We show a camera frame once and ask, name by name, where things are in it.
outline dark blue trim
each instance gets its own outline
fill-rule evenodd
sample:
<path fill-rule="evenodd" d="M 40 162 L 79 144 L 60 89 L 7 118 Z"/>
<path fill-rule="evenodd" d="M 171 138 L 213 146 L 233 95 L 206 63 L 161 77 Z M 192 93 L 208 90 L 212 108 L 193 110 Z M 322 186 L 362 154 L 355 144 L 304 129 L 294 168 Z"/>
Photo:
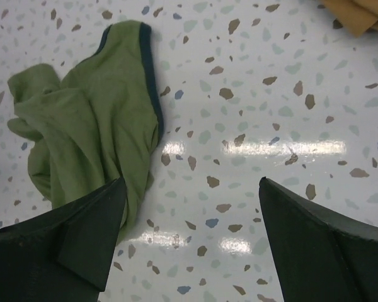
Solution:
<path fill-rule="evenodd" d="M 154 71 L 154 62 L 152 61 L 151 54 L 151 27 L 149 25 L 141 23 L 139 39 L 141 61 L 143 64 L 144 73 L 146 74 L 147 92 L 158 119 L 158 142 L 160 142 L 164 134 L 164 118 L 156 86 L 156 74 Z"/>

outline blue speck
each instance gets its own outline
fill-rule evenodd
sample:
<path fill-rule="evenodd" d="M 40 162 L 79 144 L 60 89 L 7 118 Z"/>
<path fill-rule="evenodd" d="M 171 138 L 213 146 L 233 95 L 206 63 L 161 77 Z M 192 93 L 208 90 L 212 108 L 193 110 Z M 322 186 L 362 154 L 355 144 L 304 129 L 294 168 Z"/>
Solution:
<path fill-rule="evenodd" d="M 182 90 L 176 91 L 175 92 L 175 99 L 181 99 L 182 95 L 183 95 L 183 91 Z"/>
<path fill-rule="evenodd" d="M 178 292 L 180 294 L 186 294 L 187 292 L 189 292 L 190 290 L 190 286 L 180 286 L 178 287 Z"/>
<path fill-rule="evenodd" d="M 214 219 L 208 219 L 206 220 L 206 225 L 209 227 L 209 228 L 213 228 L 215 227 L 217 224 L 218 224 L 219 220 L 217 218 L 214 218 Z"/>
<path fill-rule="evenodd" d="M 280 137 L 275 137 L 273 140 L 270 141 L 269 146 L 273 145 L 274 143 L 277 143 L 280 140 Z"/>
<path fill-rule="evenodd" d="M 148 14 L 150 11 L 150 7 L 147 5 L 147 6 L 144 6 L 143 7 L 143 10 L 141 11 L 142 14 Z"/>

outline speckled floor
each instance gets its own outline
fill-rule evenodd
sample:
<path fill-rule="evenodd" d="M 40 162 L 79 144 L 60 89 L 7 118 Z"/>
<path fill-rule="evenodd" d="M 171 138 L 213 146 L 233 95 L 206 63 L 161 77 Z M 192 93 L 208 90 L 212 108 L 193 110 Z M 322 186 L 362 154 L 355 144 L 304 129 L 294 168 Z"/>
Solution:
<path fill-rule="evenodd" d="M 262 176 L 378 226 L 378 33 L 355 39 L 312 0 L 0 0 L 0 228 L 50 208 L 6 126 L 8 77 L 64 76 L 126 19 L 154 29 L 168 132 L 101 302 L 283 301 Z"/>

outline white floor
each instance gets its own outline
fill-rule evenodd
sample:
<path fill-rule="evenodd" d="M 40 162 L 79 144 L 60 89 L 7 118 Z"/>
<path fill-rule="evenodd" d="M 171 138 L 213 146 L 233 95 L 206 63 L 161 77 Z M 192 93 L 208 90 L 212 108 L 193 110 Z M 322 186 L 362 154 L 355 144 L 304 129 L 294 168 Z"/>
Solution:
<path fill-rule="evenodd" d="M 6 126 L 9 76 L 39 62 L 64 76 L 107 25 L 142 20 L 167 133 L 100 301 L 283 301 L 262 176 L 378 226 L 378 33 L 333 29 L 319 5 L 0 0 L 0 228 L 50 208 L 26 172 L 31 143 Z"/>

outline cardboard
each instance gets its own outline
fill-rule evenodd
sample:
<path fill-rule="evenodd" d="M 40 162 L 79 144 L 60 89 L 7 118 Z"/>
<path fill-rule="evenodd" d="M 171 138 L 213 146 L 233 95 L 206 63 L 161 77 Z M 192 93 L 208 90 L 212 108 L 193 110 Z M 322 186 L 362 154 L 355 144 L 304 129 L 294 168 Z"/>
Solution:
<path fill-rule="evenodd" d="M 378 0 L 323 0 L 324 5 L 354 36 L 378 30 Z"/>

